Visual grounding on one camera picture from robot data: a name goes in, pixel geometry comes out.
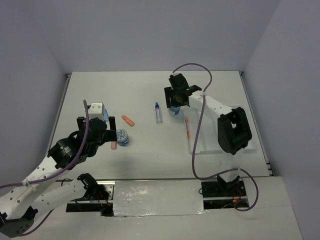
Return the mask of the orange highlighter cap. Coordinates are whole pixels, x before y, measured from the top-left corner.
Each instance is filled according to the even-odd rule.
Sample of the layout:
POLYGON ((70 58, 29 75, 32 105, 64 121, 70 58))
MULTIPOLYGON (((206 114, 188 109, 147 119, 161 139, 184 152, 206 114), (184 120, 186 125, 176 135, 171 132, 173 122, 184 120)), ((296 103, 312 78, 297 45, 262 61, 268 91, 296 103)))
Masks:
POLYGON ((130 126, 133 127, 135 123, 127 116, 122 115, 121 118, 130 126))

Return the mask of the blue paint jar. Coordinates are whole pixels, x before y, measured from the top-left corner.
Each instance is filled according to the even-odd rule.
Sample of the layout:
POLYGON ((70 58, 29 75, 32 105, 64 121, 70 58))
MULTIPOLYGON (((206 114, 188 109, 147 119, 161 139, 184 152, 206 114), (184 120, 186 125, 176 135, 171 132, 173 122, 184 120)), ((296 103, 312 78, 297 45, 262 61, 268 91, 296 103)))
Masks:
POLYGON ((179 106, 179 107, 170 107, 170 108, 168 108, 167 110, 168 110, 168 113, 169 113, 170 115, 176 116, 176 115, 179 114, 180 109, 181 109, 181 107, 179 106))
POLYGON ((125 129, 118 129, 116 131, 117 144, 121 147, 125 147, 129 144, 130 138, 128 132, 125 129))

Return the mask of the clear blue spray bottle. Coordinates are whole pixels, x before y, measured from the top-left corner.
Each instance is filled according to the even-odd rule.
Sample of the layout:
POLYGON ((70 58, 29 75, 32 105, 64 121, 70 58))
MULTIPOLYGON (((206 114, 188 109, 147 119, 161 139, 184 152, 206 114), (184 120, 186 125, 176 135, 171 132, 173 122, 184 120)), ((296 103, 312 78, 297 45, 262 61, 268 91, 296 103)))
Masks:
POLYGON ((161 124, 163 122, 163 118, 162 118, 162 112, 161 112, 161 109, 160 109, 160 106, 159 106, 158 102, 155 103, 154 110, 155 110, 156 123, 157 124, 161 124))

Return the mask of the orange highlighter pen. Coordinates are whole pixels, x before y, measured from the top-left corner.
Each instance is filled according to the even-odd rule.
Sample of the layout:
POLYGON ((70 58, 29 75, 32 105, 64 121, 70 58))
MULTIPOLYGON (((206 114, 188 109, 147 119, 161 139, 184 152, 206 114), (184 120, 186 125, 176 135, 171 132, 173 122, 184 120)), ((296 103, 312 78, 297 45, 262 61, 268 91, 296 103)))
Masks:
POLYGON ((185 116, 185 117, 184 117, 184 120, 185 120, 185 127, 186 127, 186 136, 187 136, 187 139, 188 139, 188 140, 191 140, 192 137, 191 137, 191 131, 190 131, 189 117, 188 117, 188 116, 185 116))

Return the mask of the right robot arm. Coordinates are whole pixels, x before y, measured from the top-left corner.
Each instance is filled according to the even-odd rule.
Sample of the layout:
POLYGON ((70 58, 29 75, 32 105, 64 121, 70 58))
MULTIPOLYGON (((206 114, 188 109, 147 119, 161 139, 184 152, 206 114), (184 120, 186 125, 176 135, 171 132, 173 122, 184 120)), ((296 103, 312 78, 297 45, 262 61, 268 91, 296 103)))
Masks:
POLYGON ((187 106, 200 112, 191 154, 193 175, 202 181, 216 178, 218 192, 223 196, 230 195, 240 179, 241 170, 238 160, 252 139, 252 131, 245 110, 240 106, 232 108, 207 96, 206 88, 190 86, 181 73, 172 73, 168 80, 170 87, 164 88, 167 108, 187 106), (197 143, 204 115, 215 124, 218 146, 223 153, 227 154, 224 162, 226 166, 208 177, 198 176, 195 166, 197 143))

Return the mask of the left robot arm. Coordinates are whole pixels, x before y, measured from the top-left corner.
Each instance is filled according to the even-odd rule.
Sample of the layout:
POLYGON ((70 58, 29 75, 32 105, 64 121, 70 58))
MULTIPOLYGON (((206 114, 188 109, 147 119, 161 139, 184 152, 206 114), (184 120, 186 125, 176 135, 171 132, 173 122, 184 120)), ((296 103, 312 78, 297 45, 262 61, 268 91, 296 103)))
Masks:
POLYGON ((77 118, 78 130, 60 139, 47 156, 27 176, 0 198, 0 232, 9 238, 22 237, 40 216, 60 205, 77 199, 108 200, 110 189, 99 185, 89 173, 82 173, 69 183, 52 191, 47 188, 58 179, 56 173, 71 171, 76 165, 93 157, 100 146, 117 139, 115 117, 77 118))

